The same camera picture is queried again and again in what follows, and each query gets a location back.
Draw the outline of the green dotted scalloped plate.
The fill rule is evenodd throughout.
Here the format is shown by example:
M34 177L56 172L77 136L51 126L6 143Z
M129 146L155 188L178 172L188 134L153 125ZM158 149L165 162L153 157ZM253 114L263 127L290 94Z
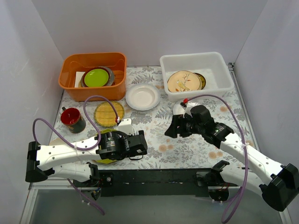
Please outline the green dotted scalloped plate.
M102 130L100 133L106 134L106 133L114 132L114 131L116 131L116 130L115 129L105 129L105 130ZM96 162L103 163L103 164L110 164L110 163L116 161L115 159L111 159L109 157L111 153L108 152L106 149L104 149L101 144L99 144L99 152L100 152L100 160L95 160Z

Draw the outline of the cream plate with bird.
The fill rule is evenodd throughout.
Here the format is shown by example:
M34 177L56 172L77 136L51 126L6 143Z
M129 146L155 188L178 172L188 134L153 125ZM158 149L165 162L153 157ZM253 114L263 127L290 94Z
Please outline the cream plate with bird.
M202 81L193 72L182 70L172 74L167 81L170 92L185 92L201 90Z

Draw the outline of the yellow black patterned plate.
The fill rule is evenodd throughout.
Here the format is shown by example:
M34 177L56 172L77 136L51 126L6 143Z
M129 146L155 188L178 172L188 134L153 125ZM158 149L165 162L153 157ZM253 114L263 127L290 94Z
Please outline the yellow black patterned plate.
M201 80L201 89L203 90L206 86L205 77L202 74L199 74L199 73L196 73L196 72L194 74L196 74L199 77L199 79Z

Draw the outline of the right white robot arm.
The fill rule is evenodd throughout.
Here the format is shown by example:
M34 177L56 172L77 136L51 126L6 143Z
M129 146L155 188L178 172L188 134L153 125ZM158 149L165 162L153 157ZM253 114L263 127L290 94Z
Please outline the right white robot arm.
M230 127L215 122L203 105L189 106L184 114L173 115L164 134L171 138L199 134L207 143L247 165L246 188L260 194L277 211L284 211L299 194L299 170L294 165L283 165L246 146Z

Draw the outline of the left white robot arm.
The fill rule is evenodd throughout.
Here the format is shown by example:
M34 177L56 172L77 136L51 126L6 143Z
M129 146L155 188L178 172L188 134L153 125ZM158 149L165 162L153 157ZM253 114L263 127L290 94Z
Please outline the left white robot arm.
M34 183L58 177L85 182L93 187L101 181L98 167L91 163L79 164L79 161L121 161L135 156L143 157L147 149L143 131L136 135L121 131L102 133L70 146L45 146L33 141L28 145L25 181Z

